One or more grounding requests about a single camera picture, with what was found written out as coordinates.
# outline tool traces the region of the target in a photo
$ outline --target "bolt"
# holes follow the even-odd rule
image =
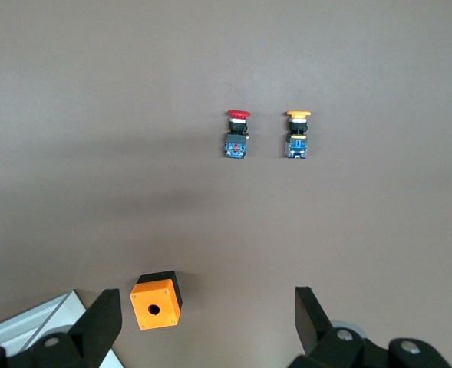
[[[45,347],[53,347],[59,343],[60,339],[58,337],[50,337],[48,340],[44,342]]]
[[[420,354],[420,349],[418,349],[417,344],[412,343],[411,341],[405,340],[400,343],[401,349],[410,354]]]
[[[354,339],[350,331],[347,330],[338,330],[336,336],[338,336],[338,338],[343,341],[352,341]]]

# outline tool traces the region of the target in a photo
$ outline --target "orange box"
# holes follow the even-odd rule
[[[181,295],[174,271],[144,274],[130,293],[141,330],[176,326],[181,315]]]

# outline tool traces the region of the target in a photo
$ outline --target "blue terminal block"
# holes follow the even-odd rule
[[[305,159],[308,153],[308,137],[305,132],[308,129],[309,111],[287,111],[289,118],[290,134],[285,142],[285,155],[290,159]]]
[[[224,152],[231,159],[244,159],[246,156],[246,142],[249,134],[246,132],[246,118],[250,116],[248,111],[229,110],[229,128],[231,132],[226,136]]]

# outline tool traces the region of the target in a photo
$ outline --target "small screw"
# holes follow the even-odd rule
[[[420,354],[420,349],[418,349],[418,346],[415,343],[412,343],[411,341],[405,340],[401,341],[400,343],[401,349],[406,351],[410,354]]]
[[[43,345],[45,347],[53,347],[54,345],[57,345],[59,341],[60,339],[58,337],[50,337]]]
[[[338,330],[336,336],[338,336],[338,338],[343,341],[352,341],[354,339],[351,333],[347,330]]]

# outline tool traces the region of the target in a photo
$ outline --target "metal bolt head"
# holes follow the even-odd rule
[[[58,337],[50,337],[48,340],[46,340],[43,345],[45,347],[53,347],[54,345],[57,345],[59,343],[60,339]]]
[[[411,341],[405,340],[400,343],[401,349],[410,354],[420,354],[420,349],[418,349],[417,344],[412,343]]]
[[[336,336],[338,336],[338,338],[343,341],[352,341],[354,339],[350,331],[347,330],[338,330]]]

